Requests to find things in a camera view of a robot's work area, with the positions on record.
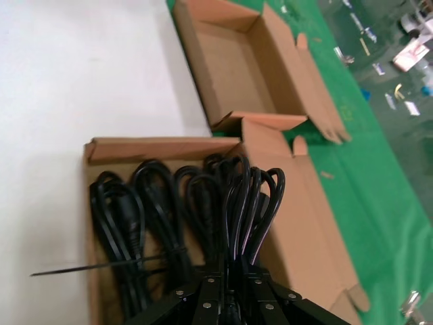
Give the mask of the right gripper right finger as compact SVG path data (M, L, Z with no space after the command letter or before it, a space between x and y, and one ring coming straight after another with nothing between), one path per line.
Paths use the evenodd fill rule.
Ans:
M343 324L344 320L276 283L267 269L239 266L232 277L247 324Z

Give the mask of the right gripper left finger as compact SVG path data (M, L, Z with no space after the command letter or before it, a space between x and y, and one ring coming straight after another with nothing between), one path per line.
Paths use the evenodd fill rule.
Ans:
M141 314L142 324L232 324L233 295L226 267L201 267L193 280Z

